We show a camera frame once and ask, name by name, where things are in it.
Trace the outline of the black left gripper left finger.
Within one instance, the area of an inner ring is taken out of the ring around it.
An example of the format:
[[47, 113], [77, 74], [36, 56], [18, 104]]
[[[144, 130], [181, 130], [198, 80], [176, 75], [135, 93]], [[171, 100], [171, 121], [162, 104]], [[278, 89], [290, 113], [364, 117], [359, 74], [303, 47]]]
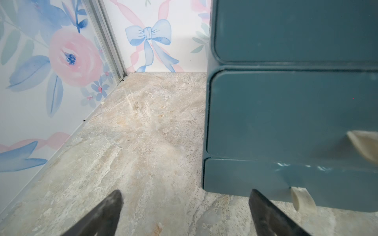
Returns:
[[64, 236], [113, 236], [123, 207], [120, 190], [114, 190], [95, 208], [68, 229]]

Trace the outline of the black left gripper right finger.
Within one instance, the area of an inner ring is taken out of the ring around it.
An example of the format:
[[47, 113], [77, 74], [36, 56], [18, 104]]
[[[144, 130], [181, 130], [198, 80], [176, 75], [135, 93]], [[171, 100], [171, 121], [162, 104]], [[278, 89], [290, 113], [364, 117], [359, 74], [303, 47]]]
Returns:
[[258, 236], [310, 236], [256, 189], [251, 191], [249, 207]]

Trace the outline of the teal drawer cabinet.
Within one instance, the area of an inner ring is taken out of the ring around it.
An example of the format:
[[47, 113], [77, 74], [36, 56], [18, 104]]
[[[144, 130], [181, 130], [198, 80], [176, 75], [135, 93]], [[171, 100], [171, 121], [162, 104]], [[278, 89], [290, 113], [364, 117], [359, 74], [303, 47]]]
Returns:
[[205, 191], [378, 210], [377, 1], [213, 1]]

